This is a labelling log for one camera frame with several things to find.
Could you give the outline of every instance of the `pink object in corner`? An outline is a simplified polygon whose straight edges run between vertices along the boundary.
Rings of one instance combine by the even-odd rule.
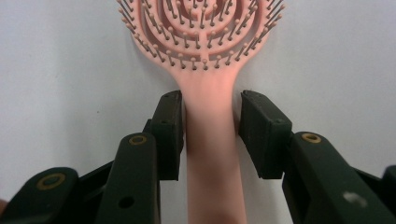
[[[282,17],[283,0],[118,0],[137,47],[186,106],[189,223],[247,223],[233,84]]]

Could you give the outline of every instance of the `gray background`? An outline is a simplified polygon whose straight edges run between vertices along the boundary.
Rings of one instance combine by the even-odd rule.
[[[396,163],[396,2],[289,0],[235,85],[266,94],[293,130],[325,135],[353,166]],[[115,1],[0,1],[0,197],[32,175],[111,161],[177,85],[134,47]],[[279,181],[238,140],[249,223],[291,223]],[[163,223],[186,223],[185,160],[162,184]]]

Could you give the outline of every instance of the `vented brush head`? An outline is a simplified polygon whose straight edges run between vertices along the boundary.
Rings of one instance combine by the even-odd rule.
[[[239,69],[282,18],[283,0],[117,0],[139,49],[172,75]]]

